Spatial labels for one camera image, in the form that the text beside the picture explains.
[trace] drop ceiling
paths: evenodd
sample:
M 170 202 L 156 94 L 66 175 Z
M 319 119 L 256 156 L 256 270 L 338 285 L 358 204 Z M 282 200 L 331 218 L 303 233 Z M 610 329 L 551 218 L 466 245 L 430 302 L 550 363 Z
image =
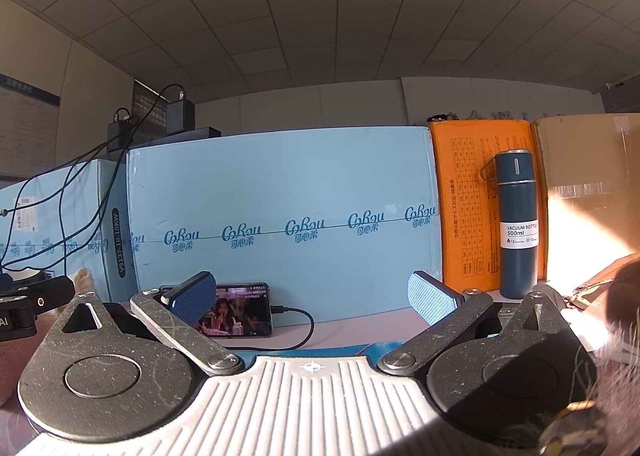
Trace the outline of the drop ceiling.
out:
M 640 73 L 640 0 L 15 0 L 203 102 L 400 76 L 597 90 Z

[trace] phone screen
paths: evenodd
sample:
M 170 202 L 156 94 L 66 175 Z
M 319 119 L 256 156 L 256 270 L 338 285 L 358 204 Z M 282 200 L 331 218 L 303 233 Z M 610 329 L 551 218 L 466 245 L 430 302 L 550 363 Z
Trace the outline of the phone screen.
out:
M 194 327 L 207 337 L 270 337 L 269 287 L 264 283 L 218 286 L 216 301 Z

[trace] orange cardboard box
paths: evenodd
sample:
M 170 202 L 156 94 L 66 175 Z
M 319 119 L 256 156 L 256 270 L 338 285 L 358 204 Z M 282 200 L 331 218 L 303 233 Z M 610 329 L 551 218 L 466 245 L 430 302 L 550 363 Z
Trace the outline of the orange cardboard box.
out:
M 500 286 L 500 219 L 495 154 L 529 149 L 534 155 L 538 185 L 538 279 L 545 277 L 546 222 L 543 210 L 540 156 L 528 121 L 457 120 L 430 124 L 438 177 L 442 220 L 443 282 L 456 291 Z

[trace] dark blue thermos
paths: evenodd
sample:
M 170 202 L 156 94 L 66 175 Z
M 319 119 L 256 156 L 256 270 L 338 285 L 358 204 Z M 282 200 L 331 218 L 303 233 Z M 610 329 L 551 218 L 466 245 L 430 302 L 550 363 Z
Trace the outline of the dark blue thermos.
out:
M 495 155 L 500 208 L 500 294 L 522 299 L 538 282 L 538 205 L 533 155 L 526 149 Z

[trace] thermos lid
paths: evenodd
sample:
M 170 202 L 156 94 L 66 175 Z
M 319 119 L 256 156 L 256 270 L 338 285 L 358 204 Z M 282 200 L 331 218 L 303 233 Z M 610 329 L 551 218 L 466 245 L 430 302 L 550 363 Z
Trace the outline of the thermos lid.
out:
M 533 155 L 528 149 L 512 149 L 495 155 L 498 185 L 536 181 Z

